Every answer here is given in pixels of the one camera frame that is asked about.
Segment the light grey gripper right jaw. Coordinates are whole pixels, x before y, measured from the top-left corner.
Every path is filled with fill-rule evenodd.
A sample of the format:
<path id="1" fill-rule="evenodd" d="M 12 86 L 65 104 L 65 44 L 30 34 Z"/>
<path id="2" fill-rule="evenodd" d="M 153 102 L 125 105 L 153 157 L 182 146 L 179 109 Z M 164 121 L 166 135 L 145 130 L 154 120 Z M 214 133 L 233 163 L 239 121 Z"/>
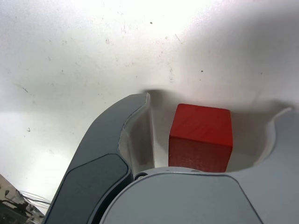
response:
<path id="1" fill-rule="evenodd" d="M 126 187 L 102 224 L 296 224 L 299 221 L 299 114 L 268 125 L 272 143 L 253 167 L 228 173 L 158 169 Z"/>

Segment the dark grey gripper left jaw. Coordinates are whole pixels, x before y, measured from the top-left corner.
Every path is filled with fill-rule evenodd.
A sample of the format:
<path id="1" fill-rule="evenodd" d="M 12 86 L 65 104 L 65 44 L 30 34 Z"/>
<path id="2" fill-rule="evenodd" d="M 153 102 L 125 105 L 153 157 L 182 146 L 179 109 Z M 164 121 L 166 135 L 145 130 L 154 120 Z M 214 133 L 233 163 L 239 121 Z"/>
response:
<path id="1" fill-rule="evenodd" d="M 90 125 L 43 222 L 99 223 L 135 175 L 154 166 L 150 94 L 129 95 Z"/>

